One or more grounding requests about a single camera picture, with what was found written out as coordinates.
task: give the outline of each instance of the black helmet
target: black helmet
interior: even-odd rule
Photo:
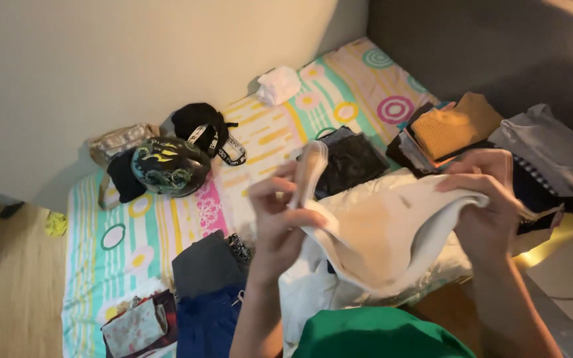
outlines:
[[[180,138],[150,138],[132,157],[132,171],[148,190],[177,198],[198,190],[210,170],[207,154]]]

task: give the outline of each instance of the mattress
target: mattress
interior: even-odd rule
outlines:
[[[171,260],[196,240],[218,229],[248,236],[255,216],[247,188],[294,159],[307,140],[348,126],[384,153],[415,108],[439,102],[367,38],[298,73],[300,92],[280,106],[267,108],[250,95],[222,110],[225,121],[239,124],[230,132],[248,159],[238,167],[214,159],[212,175],[194,195],[173,199],[148,192],[102,211],[102,172],[73,187],[62,311],[65,357],[104,356],[100,327],[116,314],[117,300],[152,278],[170,280]],[[399,168],[392,161],[390,166]],[[106,195],[112,201],[118,193],[110,186]],[[174,357],[175,350],[158,356]]]

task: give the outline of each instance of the wall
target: wall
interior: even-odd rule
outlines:
[[[548,103],[573,129],[573,2],[553,2],[371,0],[367,34],[437,97],[483,93],[506,118]]]
[[[84,140],[364,36],[367,0],[0,0],[0,193],[65,211]]]

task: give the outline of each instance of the person's hand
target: person's hand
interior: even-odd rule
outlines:
[[[257,217],[256,250],[249,281],[260,285],[276,283],[278,277],[295,262],[305,237],[300,226],[322,227],[326,221],[324,216],[313,210],[286,207],[296,188],[290,181],[296,168],[296,161],[288,162],[270,178],[249,188]]]
[[[446,170],[437,185],[441,192],[468,189],[489,197],[489,205],[468,205],[461,210],[455,233],[474,267],[504,262],[509,240],[516,233],[521,202],[512,191],[512,154],[499,149],[466,152]]]

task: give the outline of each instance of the colorful bed sheet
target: colorful bed sheet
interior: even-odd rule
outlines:
[[[250,95],[222,113],[237,122],[231,134],[247,150],[246,164],[214,159],[212,176],[194,195],[173,199],[147,193],[110,211],[97,206],[102,173],[69,194],[65,357],[104,357],[100,327],[116,314],[120,297],[151,278],[172,278],[171,260],[184,248],[222,229],[242,236],[255,220],[250,184],[294,159],[307,140],[348,126],[364,132],[382,153],[408,118],[426,102],[438,103],[413,77],[367,38],[328,53],[299,71],[300,92],[267,108]],[[391,162],[391,168],[397,166]],[[118,193],[110,187],[107,200]],[[174,357],[175,350],[162,353]]]

